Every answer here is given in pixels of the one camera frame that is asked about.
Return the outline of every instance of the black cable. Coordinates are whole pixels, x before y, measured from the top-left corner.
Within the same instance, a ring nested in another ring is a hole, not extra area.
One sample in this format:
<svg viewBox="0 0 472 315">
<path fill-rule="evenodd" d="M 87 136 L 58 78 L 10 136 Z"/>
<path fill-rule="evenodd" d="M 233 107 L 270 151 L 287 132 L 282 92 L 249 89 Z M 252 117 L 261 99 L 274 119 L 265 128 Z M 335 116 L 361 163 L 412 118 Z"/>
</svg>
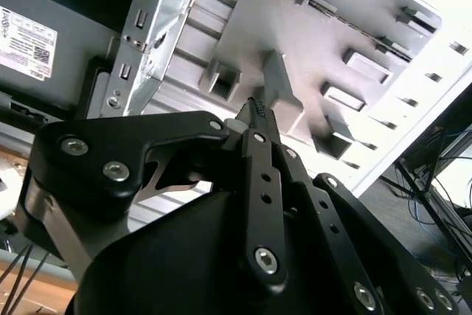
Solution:
<svg viewBox="0 0 472 315">
<path fill-rule="evenodd" d="M 464 230 L 458 228 L 458 227 L 455 226 L 455 225 L 452 225 L 452 224 L 449 223 L 448 221 L 445 221 L 445 223 L 446 223 L 447 225 L 449 225 L 451 228 L 455 228 L 455 230 L 457 230 L 458 232 L 461 232 L 462 234 L 467 235 L 469 238 L 472 238 L 472 234 L 471 234 L 471 233 L 466 232 L 466 231 L 464 231 Z"/>
<path fill-rule="evenodd" d="M 398 177 L 398 169 L 396 166 L 393 165 L 393 169 L 395 170 L 395 176 L 397 177 L 397 183 L 400 184 L 400 178 Z M 400 190 L 400 197 L 404 197 L 403 191 Z"/>
<path fill-rule="evenodd" d="M 448 200 L 451 202 L 452 204 L 452 207 L 454 208 L 454 211 L 457 213 L 457 209 L 456 209 L 456 205 L 454 204 L 454 202 L 452 201 L 448 191 L 444 188 L 443 184 L 441 183 L 441 181 L 436 177 L 436 176 L 433 176 L 433 179 L 435 179 L 437 181 L 438 184 L 440 184 L 441 188 L 444 190 L 445 192 L 445 195 L 448 196 Z"/>
<path fill-rule="evenodd" d="M 466 160 L 472 160 L 471 157 L 469 156 L 444 156 L 441 157 L 440 160 L 452 160 L 452 159 L 466 159 Z"/>
<path fill-rule="evenodd" d="M 0 284 L 7 278 L 7 275 L 10 274 L 12 271 L 13 267 L 15 267 L 16 263 L 20 260 L 21 256 L 28 250 L 30 245 L 26 245 L 15 257 L 15 260 L 12 261 L 12 263 L 8 266 L 7 269 L 3 272 L 3 274 L 0 276 Z"/>
<path fill-rule="evenodd" d="M 15 302 L 13 303 L 12 307 L 10 308 L 10 311 L 8 312 L 8 315 L 13 315 L 13 312 L 15 311 L 15 309 L 18 307 L 18 305 L 20 304 L 20 301 L 23 299 L 23 296 L 25 295 L 25 293 L 27 292 L 31 282 L 35 279 L 36 277 L 36 274 L 39 272 L 39 270 L 41 269 L 41 267 L 43 267 L 43 264 L 44 262 L 46 262 L 46 259 L 48 258 L 49 256 L 49 253 L 47 252 L 43 259 L 41 260 L 41 262 L 39 263 L 38 267 L 36 267 L 35 271 L 31 274 L 31 277 L 28 279 L 28 281 L 25 283 L 23 289 L 21 289 L 20 291 L 20 294 L 17 296 Z"/>
<path fill-rule="evenodd" d="M 410 216 L 415 219 L 418 223 L 423 224 L 423 225 L 436 225 L 436 223 L 428 223 L 426 221 L 421 221 L 420 219 L 416 218 L 416 216 L 412 212 L 412 206 L 411 206 L 412 200 L 408 200 L 408 211 L 410 212 Z"/>
<path fill-rule="evenodd" d="M 23 262 L 21 263 L 21 267 L 20 267 L 20 271 L 18 272 L 18 276 L 16 276 L 16 280 L 15 280 L 15 283 L 13 284 L 13 288 L 10 292 L 10 295 L 7 298 L 7 301 L 6 301 L 3 309 L 1 310 L 0 315 L 7 315 L 8 308 L 10 307 L 10 304 L 12 303 L 13 298 L 15 297 L 15 293 L 18 290 L 18 287 L 20 286 L 21 278 L 23 278 L 23 273 L 24 273 L 25 268 L 27 267 L 28 259 L 30 258 L 31 251 L 32 251 L 33 247 L 34 247 L 33 245 L 29 245 L 29 247 L 28 247 L 28 251 L 24 256 Z"/>
</svg>

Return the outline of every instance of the white label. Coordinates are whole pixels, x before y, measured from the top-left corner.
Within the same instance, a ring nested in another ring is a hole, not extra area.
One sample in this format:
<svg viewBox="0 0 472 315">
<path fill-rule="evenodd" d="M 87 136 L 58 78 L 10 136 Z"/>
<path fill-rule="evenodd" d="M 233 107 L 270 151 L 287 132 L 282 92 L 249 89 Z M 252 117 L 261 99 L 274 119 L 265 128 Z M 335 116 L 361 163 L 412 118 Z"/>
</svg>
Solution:
<svg viewBox="0 0 472 315">
<path fill-rule="evenodd" d="M 0 64 L 44 80 L 51 77 L 58 33 L 0 7 Z"/>
</svg>

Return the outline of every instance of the screw hole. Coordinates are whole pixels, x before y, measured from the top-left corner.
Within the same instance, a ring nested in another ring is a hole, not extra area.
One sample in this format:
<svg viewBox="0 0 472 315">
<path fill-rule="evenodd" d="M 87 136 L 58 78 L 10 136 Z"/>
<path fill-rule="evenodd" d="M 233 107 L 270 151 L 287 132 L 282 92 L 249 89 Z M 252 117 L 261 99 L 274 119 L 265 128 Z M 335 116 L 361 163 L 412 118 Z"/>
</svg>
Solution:
<svg viewBox="0 0 472 315">
<path fill-rule="evenodd" d="M 335 234 L 339 234 L 339 229 L 338 229 L 338 227 L 337 227 L 336 225 L 331 224 L 331 225 L 330 225 L 330 229 L 331 229 L 331 231 L 334 232 Z"/>
<path fill-rule="evenodd" d="M 261 196 L 261 199 L 264 201 L 264 203 L 270 204 L 272 203 L 272 198 L 270 198 L 268 195 L 263 193 Z"/>
</svg>

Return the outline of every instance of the electrical cable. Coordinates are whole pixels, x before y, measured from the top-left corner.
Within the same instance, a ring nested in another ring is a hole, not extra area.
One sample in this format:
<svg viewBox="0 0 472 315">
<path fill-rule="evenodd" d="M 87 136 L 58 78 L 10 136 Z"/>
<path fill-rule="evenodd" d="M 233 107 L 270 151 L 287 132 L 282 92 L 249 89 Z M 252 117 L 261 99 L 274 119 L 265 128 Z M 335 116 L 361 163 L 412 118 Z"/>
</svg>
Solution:
<svg viewBox="0 0 472 315">
<path fill-rule="evenodd" d="M 466 129 L 465 131 L 452 133 L 452 134 L 447 134 L 446 136 L 460 136 L 461 134 L 471 133 L 471 132 L 472 132 L 472 129 Z"/>
<path fill-rule="evenodd" d="M 398 178 L 398 174 L 397 174 L 397 168 L 395 167 L 395 175 L 397 176 L 397 180 L 398 180 L 398 184 L 400 184 L 400 179 Z M 403 178 L 403 175 L 402 175 L 402 183 L 401 183 L 402 187 L 406 188 L 406 184 L 405 184 L 405 179 Z M 437 236 L 435 234 L 433 234 L 432 232 L 430 232 L 429 230 L 427 230 L 427 228 L 425 227 L 424 224 L 426 223 L 423 223 L 420 221 L 420 211 L 418 209 L 418 203 L 416 201 L 413 201 L 414 202 L 414 215 L 413 215 L 413 219 L 415 219 L 421 229 L 423 229 L 429 236 L 431 236 L 433 238 L 433 240 L 436 242 L 436 244 L 438 246 L 440 246 L 442 249 L 444 249 L 445 251 L 447 251 L 449 254 L 454 254 L 451 250 L 448 249 L 448 247 L 446 245 L 444 245 L 443 243 L 441 243 L 441 241 L 437 238 Z"/>
<path fill-rule="evenodd" d="M 41 270 L 41 267 L 43 267 L 43 264 L 46 262 L 46 259 L 48 258 L 49 253 L 47 252 L 41 262 L 39 263 L 38 267 L 34 270 L 34 272 L 31 274 L 31 277 L 28 279 L 28 281 L 25 283 L 24 287 L 21 289 L 20 294 L 16 297 L 15 302 L 13 303 L 12 307 L 10 308 L 10 311 L 8 312 L 8 315 L 13 315 L 13 312 L 15 309 L 18 307 L 20 304 L 20 301 L 23 299 L 23 296 L 27 292 L 31 282 L 35 279 L 36 274 Z"/>
<path fill-rule="evenodd" d="M 455 160 L 455 159 L 465 159 L 465 160 L 472 160 L 469 156 L 442 156 L 440 160 Z"/>
<path fill-rule="evenodd" d="M 408 211 L 410 212 L 410 216 L 411 216 L 413 219 L 415 219 L 415 220 L 416 220 L 418 223 L 420 223 L 420 224 L 424 224 L 424 225 L 436 225 L 436 223 L 434 223 L 434 222 L 433 222 L 433 223 L 429 223 L 429 222 L 426 222 L 426 221 L 421 221 L 421 220 L 419 220 L 418 218 L 416 218 L 416 217 L 414 216 L 413 212 L 412 212 L 411 202 L 412 202 L 412 200 L 409 199 L 409 200 L 408 200 Z"/>
<path fill-rule="evenodd" d="M 33 245 L 29 245 L 28 247 L 27 253 L 25 254 L 23 262 L 21 263 L 20 271 L 18 272 L 18 275 L 16 276 L 15 283 L 13 284 L 10 295 L 8 296 L 7 301 L 5 302 L 0 315 L 7 315 L 8 308 L 10 307 L 10 304 L 12 303 L 13 298 L 15 297 L 15 293 L 18 290 L 18 287 L 20 286 L 21 278 L 23 278 L 23 273 L 24 273 L 25 268 L 27 267 L 28 259 L 30 258 L 33 247 L 34 247 Z"/>
<path fill-rule="evenodd" d="M 437 181 L 438 184 L 440 184 L 441 188 L 444 190 L 445 192 L 445 195 L 448 196 L 448 200 L 451 202 L 452 204 L 452 207 L 454 208 L 454 211 L 457 212 L 457 209 L 456 209 L 456 205 L 454 204 L 454 202 L 452 201 L 448 191 L 444 188 L 443 184 L 441 183 L 441 181 L 436 177 L 436 176 L 433 176 L 433 179 L 435 179 Z"/>
<path fill-rule="evenodd" d="M 7 275 L 12 271 L 12 269 L 15 267 L 15 265 L 18 263 L 20 260 L 21 256 L 28 250 L 30 245 L 26 245 L 15 257 L 15 259 L 12 261 L 12 263 L 5 269 L 3 274 L 0 276 L 0 284 L 7 278 Z"/>
<path fill-rule="evenodd" d="M 397 183 L 400 184 L 400 178 L 398 177 L 398 169 L 396 166 L 393 165 L 393 169 L 395 170 L 395 176 L 397 177 Z M 402 191 L 400 191 L 400 197 L 404 197 L 405 195 L 403 194 Z"/>
<path fill-rule="evenodd" d="M 417 219 L 420 218 L 420 211 L 418 210 L 418 203 L 417 202 L 414 203 L 414 214 L 416 215 Z M 448 253 L 454 255 L 454 253 L 450 249 L 448 249 L 448 247 L 446 245 L 441 243 L 441 241 L 437 238 L 437 236 L 435 234 L 433 234 L 432 232 L 427 230 L 427 228 L 424 225 L 422 225 L 421 223 L 420 223 L 420 226 L 421 226 L 421 229 L 423 229 L 429 236 L 431 236 L 433 238 L 434 241 L 436 241 L 436 243 L 439 246 L 441 246 L 441 248 L 443 248 Z"/>
<path fill-rule="evenodd" d="M 468 236 L 469 238 L 472 238 L 472 234 L 471 234 L 471 233 L 466 232 L 466 231 L 464 231 L 464 230 L 458 228 L 457 226 L 452 225 L 451 223 L 449 223 L 449 222 L 447 222 L 447 221 L 446 221 L 446 224 L 449 225 L 451 228 L 455 228 L 455 230 L 457 230 L 458 232 L 461 232 L 462 234 Z"/>
</svg>

